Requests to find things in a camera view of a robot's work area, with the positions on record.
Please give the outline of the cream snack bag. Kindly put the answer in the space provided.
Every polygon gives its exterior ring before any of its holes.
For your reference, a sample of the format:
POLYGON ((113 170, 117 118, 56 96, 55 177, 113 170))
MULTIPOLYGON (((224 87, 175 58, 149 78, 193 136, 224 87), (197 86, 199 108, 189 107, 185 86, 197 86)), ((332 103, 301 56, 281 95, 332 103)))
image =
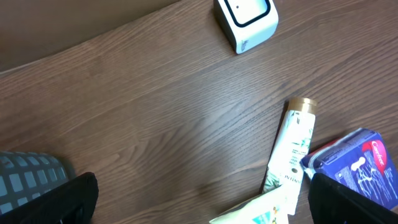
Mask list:
POLYGON ((258 195, 218 215, 211 224, 288 224, 287 197, 280 186, 258 195))

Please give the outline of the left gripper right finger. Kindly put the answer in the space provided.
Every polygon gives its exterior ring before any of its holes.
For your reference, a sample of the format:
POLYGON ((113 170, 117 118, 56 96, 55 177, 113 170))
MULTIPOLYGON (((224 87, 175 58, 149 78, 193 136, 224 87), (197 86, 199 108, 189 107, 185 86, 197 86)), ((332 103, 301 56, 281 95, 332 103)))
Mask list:
POLYGON ((308 192, 314 224, 397 224, 397 214, 317 173, 308 192))

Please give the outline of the red purple liners pack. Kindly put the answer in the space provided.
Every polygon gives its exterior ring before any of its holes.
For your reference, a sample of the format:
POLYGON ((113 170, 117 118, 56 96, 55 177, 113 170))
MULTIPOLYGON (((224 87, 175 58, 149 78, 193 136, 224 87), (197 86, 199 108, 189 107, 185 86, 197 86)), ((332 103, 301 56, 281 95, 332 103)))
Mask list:
POLYGON ((397 206, 397 169, 376 131, 359 128, 300 164, 309 178, 322 173, 389 210, 397 206))

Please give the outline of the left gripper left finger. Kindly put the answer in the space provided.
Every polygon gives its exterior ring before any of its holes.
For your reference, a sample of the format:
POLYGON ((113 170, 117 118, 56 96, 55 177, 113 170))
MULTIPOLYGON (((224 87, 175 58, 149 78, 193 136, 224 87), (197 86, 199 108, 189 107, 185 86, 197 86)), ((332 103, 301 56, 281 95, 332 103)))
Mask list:
POLYGON ((95 174, 86 172, 1 215, 1 223, 90 224, 98 195, 95 174))

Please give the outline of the white conditioner tube gold cap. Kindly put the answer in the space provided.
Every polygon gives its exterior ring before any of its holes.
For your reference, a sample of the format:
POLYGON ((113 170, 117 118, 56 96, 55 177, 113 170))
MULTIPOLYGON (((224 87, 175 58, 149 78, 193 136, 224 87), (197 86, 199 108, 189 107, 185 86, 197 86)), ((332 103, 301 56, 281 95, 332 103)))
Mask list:
POLYGON ((285 211, 294 215, 303 181, 300 161, 308 154, 316 119, 317 102, 295 97, 288 103, 267 165, 263 191, 283 186, 285 211))

